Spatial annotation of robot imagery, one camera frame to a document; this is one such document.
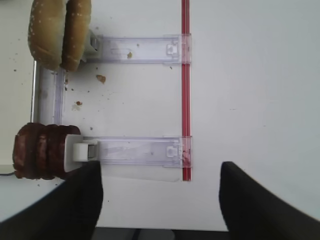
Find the red stripe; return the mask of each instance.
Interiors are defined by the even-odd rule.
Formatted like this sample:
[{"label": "red stripe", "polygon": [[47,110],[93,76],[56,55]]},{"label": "red stripe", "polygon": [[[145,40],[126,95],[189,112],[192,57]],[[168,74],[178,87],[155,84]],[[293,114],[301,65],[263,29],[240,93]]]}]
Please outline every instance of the red stripe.
[{"label": "red stripe", "polygon": [[[190,2],[181,0],[181,33],[190,33]],[[190,65],[182,64],[182,136],[190,137]],[[188,151],[188,141],[184,141],[184,151]],[[191,168],[182,169],[183,181],[191,181]]]}]

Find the red line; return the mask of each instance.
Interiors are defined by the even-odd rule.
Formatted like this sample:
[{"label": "red line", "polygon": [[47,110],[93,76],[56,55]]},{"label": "red line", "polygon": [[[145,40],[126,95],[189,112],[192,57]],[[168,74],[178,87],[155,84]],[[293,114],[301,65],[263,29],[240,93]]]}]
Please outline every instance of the red line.
[{"label": "red line", "polygon": [[[190,33],[190,2],[181,0],[181,33]],[[182,64],[182,136],[190,137],[190,65]],[[188,151],[188,141],[185,141],[185,151]],[[183,181],[191,181],[191,168],[184,167],[182,170]]]}]

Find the crumb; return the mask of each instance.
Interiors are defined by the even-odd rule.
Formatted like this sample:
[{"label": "crumb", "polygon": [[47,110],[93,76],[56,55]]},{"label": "crumb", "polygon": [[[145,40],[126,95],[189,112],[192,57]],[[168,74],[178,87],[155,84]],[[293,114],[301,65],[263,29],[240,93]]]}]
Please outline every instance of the crumb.
[{"label": "crumb", "polygon": [[96,79],[98,79],[99,82],[105,84],[106,82],[106,77],[102,75],[95,75]]}]

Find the stacked burger patties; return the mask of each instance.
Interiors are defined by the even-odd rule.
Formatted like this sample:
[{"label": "stacked burger patties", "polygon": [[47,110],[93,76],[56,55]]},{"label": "stacked burger patties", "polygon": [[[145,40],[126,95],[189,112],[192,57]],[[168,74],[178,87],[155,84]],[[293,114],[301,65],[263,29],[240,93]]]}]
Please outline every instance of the stacked burger patties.
[{"label": "stacked burger patties", "polygon": [[65,179],[65,140],[68,134],[80,135],[76,126],[28,123],[14,138],[13,167],[17,178]]}]

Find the white table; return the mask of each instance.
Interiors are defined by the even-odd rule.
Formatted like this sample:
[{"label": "white table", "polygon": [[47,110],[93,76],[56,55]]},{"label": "white table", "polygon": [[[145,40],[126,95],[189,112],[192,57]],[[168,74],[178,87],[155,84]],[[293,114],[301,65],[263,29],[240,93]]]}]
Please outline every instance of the white table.
[{"label": "white table", "polygon": [[[16,13],[18,2],[0,4],[6,4],[5,12]],[[134,24],[118,21],[121,28],[112,27],[110,21],[105,24],[113,35],[123,35],[123,30],[140,36],[136,23],[144,28],[152,25],[149,35],[161,29],[171,30],[168,34],[180,31],[175,17],[178,20],[181,15],[177,11],[174,16],[171,10],[179,9],[180,1],[152,1],[161,14],[148,14],[167,19],[155,24],[135,18],[147,0],[128,2],[122,8],[113,2],[101,9],[108,18],[115,9],[130,10]],[[104,177],[98,226],[225,230],[218,202],[223,161],[234,161],[267,189],[320,219],[319,9],[320,2],[312,0],[191,0],[192,182]],[[26,35],[28,7],[20,11],[14,24],[21,26],[22,36]],[[125,19],[126,13],[120,16]],[[10,42],[12,36],[7,37],[1,41]],[[15,102],[19,111],[12,111],[1,96],[6,113],[1,122],[9,119],[11,123],[1,128],[1,144],[7,144],[0,148],[1,163],[11,162],[12,140],[8,139],[29,119],[31,77],[26,82],[23,77],[31,72],[32,60],[25,42],[16,46],[24,56],[19,62],[24,72],[5,84],[13,89],[23,83],[19,88],[22,105]],[[12,78],[14,65],[7,57],[15,53],[5,51],[3,45],[1,49],[5,53],[0,57],[2,74]],[[3,93],[11,96],[2,88]],[[0,203],[7,207],[1,208],[0,220],[29,206],[59,182],[1,177]]]}]

